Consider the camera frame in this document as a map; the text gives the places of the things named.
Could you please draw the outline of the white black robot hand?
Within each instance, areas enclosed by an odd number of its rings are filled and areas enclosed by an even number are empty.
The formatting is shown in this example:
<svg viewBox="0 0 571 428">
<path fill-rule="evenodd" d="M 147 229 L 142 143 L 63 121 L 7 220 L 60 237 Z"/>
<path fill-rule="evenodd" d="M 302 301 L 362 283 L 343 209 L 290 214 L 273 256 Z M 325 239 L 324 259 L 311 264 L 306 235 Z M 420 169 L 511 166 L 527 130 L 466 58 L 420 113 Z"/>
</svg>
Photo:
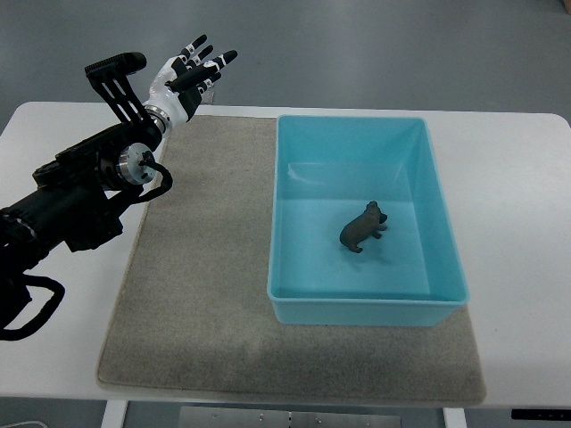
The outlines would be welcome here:
<svg viewBox="0 0 571 428">
<path fill-rule="evenodd" d="M 203 101 L 204 93 L 221 78 L 221 71 L 236 57 L 230 50 L 214 56 L 207 37 L 199 36 L 169 58 L 153 79 L 145 110 L 157 121 L 163 134 L 188 122 Z"/>
</svg>

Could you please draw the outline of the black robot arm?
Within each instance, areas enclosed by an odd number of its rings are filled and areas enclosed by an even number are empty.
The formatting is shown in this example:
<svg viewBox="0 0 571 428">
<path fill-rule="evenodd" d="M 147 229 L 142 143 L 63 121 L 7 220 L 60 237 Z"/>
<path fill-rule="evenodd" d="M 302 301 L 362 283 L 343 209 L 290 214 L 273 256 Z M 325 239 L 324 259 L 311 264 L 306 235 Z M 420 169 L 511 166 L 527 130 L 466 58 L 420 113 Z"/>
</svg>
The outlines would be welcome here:
<svg viewBox="0 0 571 428">
<path fill-rule="evenodd" d="M 38 168 L 37 190 L 1 210 L 1 338 L 15 342 L 37 332 L 54 314 L 64 287 L 30 276 L 60 243 L 94 250 L 122 232 L 120 216 L 172 187 L 153 157 L 165 126 L 157 125 L 134 94 L 128 75 L 146 65 L 142 53 L 122 53 L 91 64 L 92 88 L 120 122 L 56 154 Z"/>
</svg>

